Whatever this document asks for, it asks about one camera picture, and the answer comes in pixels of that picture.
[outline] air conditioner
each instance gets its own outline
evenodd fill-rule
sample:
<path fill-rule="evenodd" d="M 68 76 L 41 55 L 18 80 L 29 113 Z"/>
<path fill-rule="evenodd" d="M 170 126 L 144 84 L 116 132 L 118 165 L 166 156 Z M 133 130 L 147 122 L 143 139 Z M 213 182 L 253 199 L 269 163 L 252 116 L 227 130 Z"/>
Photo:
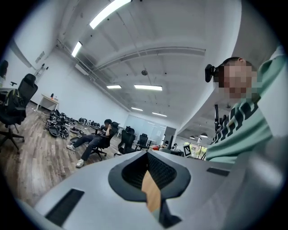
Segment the air conditioner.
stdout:
<path fill-rule="evenodd" d="M 75 68 L 77 70 L 79 70 L 82 74 L 89 75 L 89 73 L 82 66 L 80 66 L 78 63 L 75 65 Z"/>

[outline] white desk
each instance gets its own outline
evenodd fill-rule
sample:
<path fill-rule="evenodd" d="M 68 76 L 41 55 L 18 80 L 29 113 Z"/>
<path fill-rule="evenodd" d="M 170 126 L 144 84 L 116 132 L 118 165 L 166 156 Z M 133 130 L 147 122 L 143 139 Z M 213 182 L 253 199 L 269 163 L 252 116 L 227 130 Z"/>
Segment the white desk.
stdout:
<path fill-rule="evenodd" d="M 43 100 L 48 100 L 48 101 L 50 101 L 50 102 L 55 103 L 55 108 L 54 108 L 54 109 L 57 108 L 57 105 L 59 104 L 58 101 L 53 100 L 53 99 L 51 99 L 50 97 L 48 97 L 48 96 L 46 96 L 46 95 L 44 95 L 44 94 L 42 94 L 42 96 L 43 96 L 43 97 L 42 97 L 41 101 L 38 103 L 37 108 L 36 108 L 36 111 L 38 110 L 39 105 L 41 106 L 41 103 L 43 102 Z"/>
<path fill-rule="evenodd" d="M 118 126 L 119 130 L 118 130 L 118 134 L 117 137 L 119 136 L 119 134 L 121 133 L 121 131 L 124 129 L 123 127 Z"/>
<path fill-rule="evenodd" d="M 16 89 L 16 88 L 3 88 L 3 87 L 1 87 L 0 92 L 9 92 L 12 89 Z"/>

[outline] chair armrest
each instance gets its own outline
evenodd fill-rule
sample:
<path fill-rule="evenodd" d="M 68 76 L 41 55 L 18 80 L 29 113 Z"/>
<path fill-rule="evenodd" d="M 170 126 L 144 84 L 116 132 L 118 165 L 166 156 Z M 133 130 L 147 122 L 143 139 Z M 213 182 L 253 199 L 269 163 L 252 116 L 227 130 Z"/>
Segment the chair armrest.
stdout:
<path fill-rule="evenodd" d="M 24 112 L 26 110 L 24 107 L 15 107 L 15 109 L 19 112 Z"/>
<path fill-rule="evenodd" d="M 104 137 L 104 138 L 109 138 L 109 137 L 107 137 L 107 136 L 105 136 L 105 135 L 102 135 L 102 134 L 100 134 L 100 136 L 101 136 L 101 137 Z"/>

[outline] jeans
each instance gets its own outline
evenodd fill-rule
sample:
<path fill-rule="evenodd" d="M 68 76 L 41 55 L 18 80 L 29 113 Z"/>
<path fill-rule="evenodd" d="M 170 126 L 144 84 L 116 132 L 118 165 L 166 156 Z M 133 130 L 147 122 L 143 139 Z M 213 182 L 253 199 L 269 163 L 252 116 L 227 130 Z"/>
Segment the jeans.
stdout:
<path fill-rule="evenodd" d="M 77 148 L 80 145 L 84 144 L 85 142 L 89 142 L 86 150 L 84 151 L 84 153 L 81 156 L 81 159 L 86 161 L 88 159 L 88 157 L 90 156 L 92 149 L 94 149 L 98 146 L 101 139 L 102 139 L 102 137 L 100 137 L 100 136 L 85 135 L 85 136 L 80 137 L 79 140 L 73 144 L 73 146 L 75 148 Z"/>

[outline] ceiling light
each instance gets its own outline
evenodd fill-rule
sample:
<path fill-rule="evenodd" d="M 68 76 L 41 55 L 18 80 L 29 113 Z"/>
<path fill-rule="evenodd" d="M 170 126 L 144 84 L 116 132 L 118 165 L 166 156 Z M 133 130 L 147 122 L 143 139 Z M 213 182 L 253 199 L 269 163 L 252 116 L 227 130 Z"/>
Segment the ceiling light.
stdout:
<path fill-rule="evenodd" d="M 122 88 L 120 85 L 108 85 L 107 88 Z"/>
<path fill-rule="evenodd" d="M 98 26 L 107 16 L 128 2 L 131 2 L 131 0 L 115 0 L 110 3 L 92 20 L 92 22 L 90 22 L 92 29 L 95 29 L 95 27 Z"/>
<path fill-rule="evenodd" d="M 80 41 L 77 42 L 75 48 L 73 49 L 72 56 L 75 57 L 78 51 L 80 50 L 82 43 Z"/>
<path fill-rule="evenodd" d="M 208 137 L 208 135 L 206 133 L 202 133 L 200 136 L 201 137 Z"/>
<path fill-rule="evenodd" d="M 150 90 L 158 90 L 162 91 L 162 86 L 155 86 L 155 85 L 139 85 L 135 84 L 135 88 L 137 89 L 150 89 Z"/>
<path fill-rule="evenodd" d="M 164 114 L 154 113 L 154 112 L 152 112 L 152 113 L 155 114 L 155 115 L 159 115 L 159 116 L 167 117 L 167 115 L 164 115 Z"/>
<path fill-rule="evenodd" d="M 133 108 L 133 107 L 131 107 L 131 109 L 133 109 L 133 110 L 143 111 L 142 109 L 137 109 L 137 108 Z"/>

